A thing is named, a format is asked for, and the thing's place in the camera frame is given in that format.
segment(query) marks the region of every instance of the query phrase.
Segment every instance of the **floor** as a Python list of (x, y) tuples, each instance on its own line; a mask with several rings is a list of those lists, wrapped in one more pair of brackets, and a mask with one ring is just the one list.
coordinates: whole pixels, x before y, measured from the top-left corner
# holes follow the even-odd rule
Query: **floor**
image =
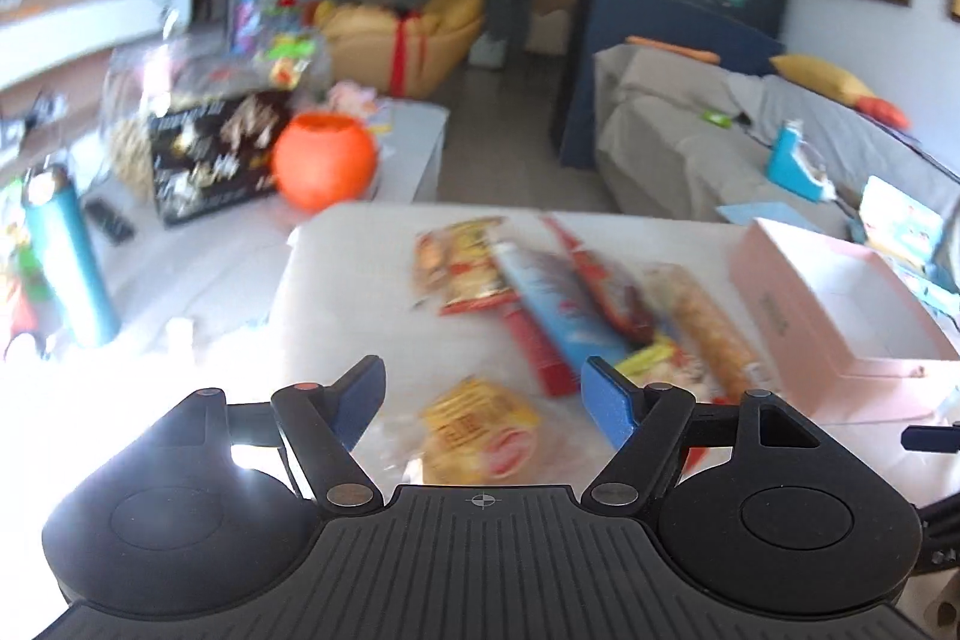
[(596, 172), (565, 169), (548, 129), (559, 60), (524, 60), (507, 71), (462, 68), (433, 100), (450, 109), (440, 201), (618, 213)]

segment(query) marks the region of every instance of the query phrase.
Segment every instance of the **blue gripper pad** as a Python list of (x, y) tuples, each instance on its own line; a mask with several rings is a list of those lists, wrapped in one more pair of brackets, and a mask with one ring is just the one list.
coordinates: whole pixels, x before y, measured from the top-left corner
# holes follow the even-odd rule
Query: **blue gripper pad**
[(580, 370), (580, 395), (590, 417), (610, 444), (617, 450), (623, 447), (637, 429), (628, 391), (616, 378), (588, 360)]

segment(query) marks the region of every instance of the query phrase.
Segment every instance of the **orange round container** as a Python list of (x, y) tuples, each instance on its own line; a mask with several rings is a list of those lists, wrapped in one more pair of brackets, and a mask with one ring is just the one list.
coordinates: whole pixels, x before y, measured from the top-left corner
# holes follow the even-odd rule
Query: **orange round container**
[(357, 119), (327, 112), (294, 117), (274, 146), (277, 189), (318, 213), (363, 196), (376, 174), (376, 145)]

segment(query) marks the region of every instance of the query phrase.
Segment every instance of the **thermos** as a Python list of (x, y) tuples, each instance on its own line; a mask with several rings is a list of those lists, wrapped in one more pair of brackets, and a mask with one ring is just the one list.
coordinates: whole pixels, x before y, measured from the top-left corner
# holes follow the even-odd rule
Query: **thermos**
[(32, 247), (77, 344), (106, 345), (119, 333), (120, 319), (66, 169), (51, 164), (30, 170), (23, 184), (23, 209)]

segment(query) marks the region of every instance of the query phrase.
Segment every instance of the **pink box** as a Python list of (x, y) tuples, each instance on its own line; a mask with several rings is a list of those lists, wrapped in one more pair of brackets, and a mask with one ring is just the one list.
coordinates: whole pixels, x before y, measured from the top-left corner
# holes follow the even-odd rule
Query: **pink box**
[(757, 220), (731, 277), (787, 400), (818, 423), (922, 418), (960, 383), (960, 354), (870, 248)]

